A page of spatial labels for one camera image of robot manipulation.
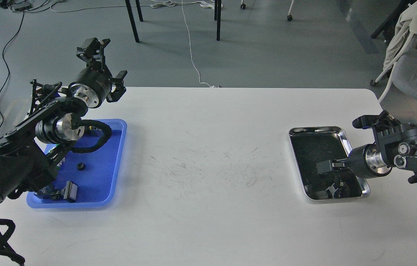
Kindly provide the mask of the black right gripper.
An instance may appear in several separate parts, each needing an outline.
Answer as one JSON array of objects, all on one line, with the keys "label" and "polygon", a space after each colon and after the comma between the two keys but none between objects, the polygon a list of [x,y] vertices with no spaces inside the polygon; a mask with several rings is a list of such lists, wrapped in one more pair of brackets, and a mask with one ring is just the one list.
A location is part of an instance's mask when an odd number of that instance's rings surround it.
[{"label": "black right gripper", "polygon": [[365,154],[371,145],[363,145],[354,148],[346,160],[332,160],[332,170],[344,170],[349,168],[356,177],[368,179],[374,178],[374,172],[366,163]]}]

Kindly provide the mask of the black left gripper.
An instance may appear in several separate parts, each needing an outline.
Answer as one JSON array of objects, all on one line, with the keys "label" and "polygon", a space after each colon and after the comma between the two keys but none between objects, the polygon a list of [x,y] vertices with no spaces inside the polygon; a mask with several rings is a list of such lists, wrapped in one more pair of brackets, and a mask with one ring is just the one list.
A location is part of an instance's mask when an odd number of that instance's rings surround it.
[{"label": "black left gripper", "polygon": [[116,77],[105,77],[109,69],[105,64],[104,48],[110,39],[99,40],[89,38],[76,48],[76,56],[86,63],[84,68],[69,84],[71,95],[83,100],[88,108],[98,108],[106,99],[107,102],[117,102],[127,91],[124,86],[124,77],[127,71],[120,71]]}]

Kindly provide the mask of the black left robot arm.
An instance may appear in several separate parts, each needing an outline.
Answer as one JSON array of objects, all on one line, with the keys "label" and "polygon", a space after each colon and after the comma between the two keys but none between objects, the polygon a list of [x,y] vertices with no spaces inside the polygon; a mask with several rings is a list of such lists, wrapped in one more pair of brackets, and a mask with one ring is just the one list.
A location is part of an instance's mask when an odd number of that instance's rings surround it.
[{"label": "black left robot arm", "polygon": [[[51,199],[74,201],[77,184],[63,189],[49,186],[58,175],[58,163],[68,153],[93,153],[112,136],[109,125],[83,117],[104,101],[119,101],[127,91],[126,70],[113,76],[105,63],[104,49],[110,39],[89,38],[77,47],[76,56],[86,66],[68,86],[61,82],[41,84],[31,80],[32,101],[28,117],[0,137],[0,203],[33,191]],[[23,266],[25,259],[8,243],[16,226],[0,219],[0,256]]]}]

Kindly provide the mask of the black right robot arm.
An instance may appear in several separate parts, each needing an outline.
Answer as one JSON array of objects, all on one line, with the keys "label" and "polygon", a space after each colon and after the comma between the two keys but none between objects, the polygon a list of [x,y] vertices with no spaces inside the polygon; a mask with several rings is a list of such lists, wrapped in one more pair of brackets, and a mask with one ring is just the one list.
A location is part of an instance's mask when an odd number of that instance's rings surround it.
[{"label": "black right robot arm", "polygon": [[372,129],[374,143],[354,148],[346,158],[327,162],[331,171],[351,170],[357,177],[388,175],[393,168],[413,172],[408,178],[417,183],[417,124],[402,123],[387,111],[363,115],[352,121],[357,129]]}]

